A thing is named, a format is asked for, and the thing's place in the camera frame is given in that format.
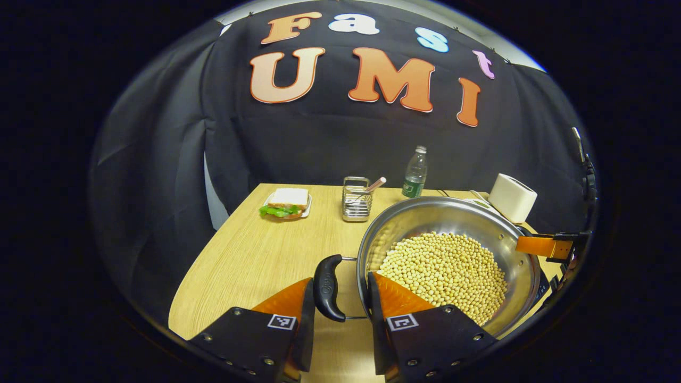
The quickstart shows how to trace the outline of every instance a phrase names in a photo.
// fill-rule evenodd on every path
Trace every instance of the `bread slice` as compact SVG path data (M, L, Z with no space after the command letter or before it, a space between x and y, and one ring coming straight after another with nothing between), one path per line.
M274 208L291 207L296 205L301 211L307 209L307 189L282 187L274 191L267 206Z

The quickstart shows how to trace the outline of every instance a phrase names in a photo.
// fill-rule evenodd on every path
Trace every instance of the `pile of soybeans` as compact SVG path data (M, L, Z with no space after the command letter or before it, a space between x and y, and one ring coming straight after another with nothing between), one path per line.
M455 305L479 326L501 306L504 272L491 251L464 235L430 232L395 242L378 274L433 306Z

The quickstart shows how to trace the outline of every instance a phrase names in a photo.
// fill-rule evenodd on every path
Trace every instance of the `green bottle label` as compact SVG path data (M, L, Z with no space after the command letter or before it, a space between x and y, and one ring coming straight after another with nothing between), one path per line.
M423 183L411 182L405 179L405 184L402 186L402 194L409 198L419 197L423 189Z

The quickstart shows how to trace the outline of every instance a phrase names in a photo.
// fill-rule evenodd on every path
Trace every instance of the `wooden table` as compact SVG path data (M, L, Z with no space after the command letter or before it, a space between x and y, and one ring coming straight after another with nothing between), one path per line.
M260 217L258 208L278 187L308 189L312 195L309 216L283 222ZM469 191L447 194L475 198ZM191 339L230 307L251 308L288 285L312 277L317 263L325 257L357 256L371 221L389 206L407 199L401 189L379 188L374 192L369 220L345 222L341 195L341 186L259 185L220 227L185 275L170 307L170 330ZM442 194L424 190L422 195ZM557 273L561 275L557 264L542 257L540 262L549 280ZM341 262L336 270L338 306L348 316L365 315L358 296L356 266L355 262ZM303 380L383 382L383 376L375 375L370 322L338 323L317 312L312 366L310 372L303 373Z

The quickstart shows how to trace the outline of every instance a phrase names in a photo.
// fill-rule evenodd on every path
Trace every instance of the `pot handle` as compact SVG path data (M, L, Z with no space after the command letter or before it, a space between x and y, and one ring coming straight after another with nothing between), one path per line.
M345 322L345 314L338 308L338 279L336 278L336 266L342 260L354 260L357 258L343 257L340 254L326 257L317 265L313 292L315 294L315 306L325 317L336 322Z

